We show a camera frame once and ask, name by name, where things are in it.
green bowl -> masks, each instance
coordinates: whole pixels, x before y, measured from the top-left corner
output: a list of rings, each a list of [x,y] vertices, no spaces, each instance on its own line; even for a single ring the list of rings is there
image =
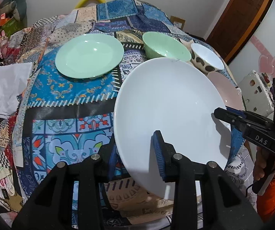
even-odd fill
[[[178,40],[159,32],[143,34],[144,49],[149,59],[167,57],[188,62],[190,51]]]

mint green plate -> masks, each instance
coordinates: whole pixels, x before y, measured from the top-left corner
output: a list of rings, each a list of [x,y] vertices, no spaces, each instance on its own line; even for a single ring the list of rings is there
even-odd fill
[[[167,57],[188,62],[191,60],[190,51],[179,41],[159,32],[143,34],[144,49],[148,58]]]
[[[119,40],[106,34],[84,34],[66,42],[55,58],[57,70],[77,79],[101,76],[115,68],[124,56]]]

hand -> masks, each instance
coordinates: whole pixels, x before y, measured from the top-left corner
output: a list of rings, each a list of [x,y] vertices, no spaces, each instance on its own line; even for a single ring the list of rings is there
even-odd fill
[[[258,181],[260,180],[260,178],[264,177],[263,169],[266,167],[266,159],[262,155],[261,150],[262,150],[261,147],[257,147],[256,161],[255,161],[255,166],[253,171],[253,177],[255,181]]]

pink bowl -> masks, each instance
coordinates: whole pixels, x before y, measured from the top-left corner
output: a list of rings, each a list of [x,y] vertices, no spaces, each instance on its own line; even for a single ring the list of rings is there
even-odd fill
[[[231,82],[218,72],[210,72],[208,79],[215,86],[226,106],[242,110],[242,97]]]

pink rabbit figurine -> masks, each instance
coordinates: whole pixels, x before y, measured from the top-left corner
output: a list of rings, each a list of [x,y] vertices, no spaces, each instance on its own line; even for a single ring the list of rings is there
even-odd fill
[[[1,59],[5,59],[8,45],[8,37],[5,36],[4,30],[2,30],[0,35],[0,57]]]

